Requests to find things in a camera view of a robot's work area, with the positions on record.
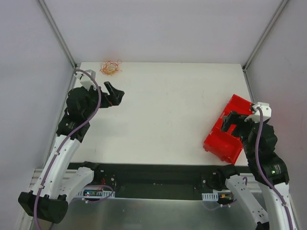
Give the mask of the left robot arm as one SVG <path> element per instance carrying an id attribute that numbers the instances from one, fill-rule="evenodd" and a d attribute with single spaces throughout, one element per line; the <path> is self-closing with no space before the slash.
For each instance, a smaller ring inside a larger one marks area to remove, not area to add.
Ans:
<path id="1" fill-rule="evenodd" d="M 82 143 L 90 124 L 89 119 L 100 108 L 120 105 L 124 92 L 104 83 L 108 92 L 77 87 L 68 92 L 67 107 L 56 131 L 56 139 L 49 159 L 29 192 L 21 192 L 18 202 L 27 215 L 35 220 L 60 223 L 68 210 L 69 203 L 86 186 L 97 186 L 101 182 L 98 164 L 84 162 L 66 182 L 62 179 L 72 156 Z"/>

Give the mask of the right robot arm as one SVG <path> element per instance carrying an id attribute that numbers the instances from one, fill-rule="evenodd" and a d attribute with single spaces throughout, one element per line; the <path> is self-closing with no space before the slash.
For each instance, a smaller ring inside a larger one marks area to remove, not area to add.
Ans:
<path id="1" fill-rule="evenodd" d="M 256 104 L 250 115 L 231 111 L 222 116 L 221 131 L 239 138 L 243 145 L 248 167 L 261 189 L 266 210 L 254 198 L 236 166 L 219 168 L 212 178 L 212 188 L 229 189 L 243 207 L 255 230 L 296 230 L 297 225 L 290 204 L 290 179 L 285 162 L 275 153 L 277 136 L 268 124 L 272 110 Z"/>

